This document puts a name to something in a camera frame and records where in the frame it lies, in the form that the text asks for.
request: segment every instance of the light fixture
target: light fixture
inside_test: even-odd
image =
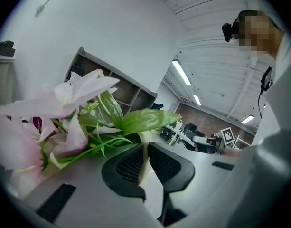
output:
[[[188,77],[186,76],[185,72],[183,71],[183,69],[182,69],[182,67],[181,67],[181,65],[180,65],[180,63],[179,63],[179,61],[178,61],[178,60],[174,60],[174,61],[172,61],[172,64],[175,66],[175,68],[177,69],[177,71],[180,73],[180,75],[181,75],[181,77],[183,78],[184,82],[185,82],[188,86],[190,86],[191,83],[190,83],[190,81],[188,80]]]
[[[195,100],[197,101],[197,104],[198,104],[199,106],[201,106],[201,103],[200,103],[200,101],[199,101],[198,96],[197,96],[197,95],[194,95],[194,98],[195,98]]]
[[[249,115],[245,120],[243,120],[241,123],[242,124],[246,124],[248,123],[249,121],[251,121],[252,119],[254,119],[254,116],[253,115]]]

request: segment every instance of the floor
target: floor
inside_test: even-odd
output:
[[[160,135],[152,134],[153,141],[156,143],[167,143]],[[184,144],[176,143],[174,147],[185,148]],[[144,202],[150,214],[157,219],[161,215],[163,202],[163,186],[156,176],[154,170],[150,168],[148,176],[142,181],[140,185],[146,193],[146,200]]]

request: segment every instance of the ceiling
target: ceiling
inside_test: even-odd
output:
[[[282,28],[282,22],[266,0],[160,0],[174,12],[187,30],[175,56],[191,81],[187,86],[173,65],[164,79],[180,101],[211,113],[254,134],[260,123],[258,96],[260,79],[275,63],[269,56],[251,55],[237,45],[226,42],[221,30],[232,24],[245,9],[266,12]],[[193,95],[198,95],[198,107]],[[266,100],[261,97],[261,110]],[[243,125],[249,115],[255,118]]]

